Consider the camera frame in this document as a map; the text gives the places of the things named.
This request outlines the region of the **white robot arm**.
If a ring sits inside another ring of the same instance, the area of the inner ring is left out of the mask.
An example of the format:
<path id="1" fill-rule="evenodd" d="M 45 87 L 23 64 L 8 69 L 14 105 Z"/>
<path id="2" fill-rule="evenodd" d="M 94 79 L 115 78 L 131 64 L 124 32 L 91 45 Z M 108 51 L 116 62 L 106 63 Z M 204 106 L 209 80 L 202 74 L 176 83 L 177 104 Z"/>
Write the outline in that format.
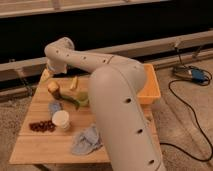
<path id="1" fill-rule="evenodd" d="M 90 73 L 90 109 L 113 171 L 166 171 L 137 97 L 146 83 L 142 63 L 76 51 L 68 38 L 48 44 L 44 52 L 53 73 L 64 73 L 68 65 Z"/>

